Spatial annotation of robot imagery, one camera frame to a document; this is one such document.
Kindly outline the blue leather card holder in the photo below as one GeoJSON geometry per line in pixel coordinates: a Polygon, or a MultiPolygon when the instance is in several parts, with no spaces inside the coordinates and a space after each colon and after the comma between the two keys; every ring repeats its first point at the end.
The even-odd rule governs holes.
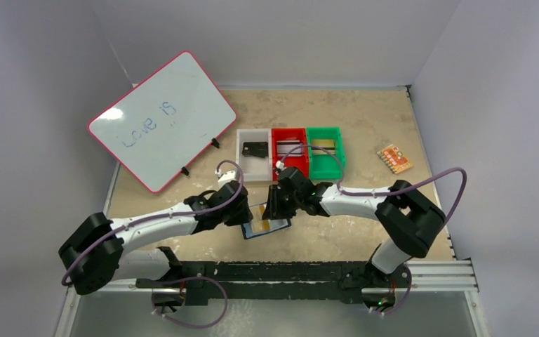
{"type": "Polygon", "coordinates": [[[290,219],[278,220],[263,220],[262,214],[265,211],[266,204],[256,204],[249,206],[249,210],[253,215],[250,222],[244,223],[241,226],[241,231],[244,239],[252,239],[270,234],[279,230],[286,229],[292,226],[290,219]]]}

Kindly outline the green plastic bin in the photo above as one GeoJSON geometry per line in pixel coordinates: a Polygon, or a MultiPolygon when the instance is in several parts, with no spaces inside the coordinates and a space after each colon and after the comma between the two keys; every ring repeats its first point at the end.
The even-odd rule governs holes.
{"type": "MultiPolygon", "coordinates": [[[[346,167],[346,154],[342,142],[342,135],[338,127],[308,127],[306,128],[307,144],[311,145],[310,141],[313,138],[334,139],[335,155],[333,155],[341,164],[346,167]]],[[[342,170],[337,161],[329,154],[322,156],[314,156],[309,151],[309,177],[312,180],[337,180],[341,178],[342,170]]]]}

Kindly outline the white plastic bin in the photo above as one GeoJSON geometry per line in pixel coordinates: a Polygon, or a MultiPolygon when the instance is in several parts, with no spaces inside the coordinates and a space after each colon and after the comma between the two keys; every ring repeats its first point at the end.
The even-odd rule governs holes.
{"type": "Polygon", "coordinates": [[[266,128],[237,130],[236,160],[243,171],[247,183],[261,183],[272,180],[272,137],[271,130],[266,128]],[[267,141],[269,156],[267,158],[244,157],[241,154],[244,142],[267,141]]]}

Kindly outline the red plastic bin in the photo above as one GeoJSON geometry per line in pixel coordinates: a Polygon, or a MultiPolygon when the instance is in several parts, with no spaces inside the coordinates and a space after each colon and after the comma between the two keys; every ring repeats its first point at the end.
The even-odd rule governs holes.
{"type": "MultiPolygon", "coordinates": [[[[271,130],[272,137],[272,180],[277,181],[277,172],[275,170],[275,163],[278,160],[282,160],[283,157],[278,157],[276,154],[276,142],[277,141],[298,141],[301,144],[307,143],[307,134],[305,128],[273,128],[271,130]]],[[[290,155],[284,161],[286,166],[294,166],[298,168],[304,175],[309,177],[309,155],[306,147],[303,147],[303,156],[291,157],[290,155]]]]}

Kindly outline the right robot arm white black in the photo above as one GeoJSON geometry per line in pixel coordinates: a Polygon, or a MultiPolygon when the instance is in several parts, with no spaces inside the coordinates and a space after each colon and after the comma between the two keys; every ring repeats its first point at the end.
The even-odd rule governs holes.
{"type": "Polygon", "coordinates": [[[405,180],[389,187],[346,190],[336,183],[313,183],[296,167],[287,167],[268,191],[264,220],[309,216],[354,216],[379,222],[388,239],[373,252],[366,276],[382,286],[412,258],[424,258],[446,222],[444,212],[405,180]]]}

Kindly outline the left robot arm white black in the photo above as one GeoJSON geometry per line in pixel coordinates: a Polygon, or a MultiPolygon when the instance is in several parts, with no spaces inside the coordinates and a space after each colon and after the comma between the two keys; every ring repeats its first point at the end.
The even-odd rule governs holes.
{"type": "Polygon", "coordinates": [[[169,237],[242,225],[251,220],[248,191],[232,180],[217,191],[204,191],[161,211],[132,218],[107,218],[102,212],[88,216],[58,250],[65,267],[63,286],[87,295],[118,279],[155,279],[175,286],[181,268],[171,262],[168,249],[139,249],[169,237]]]}

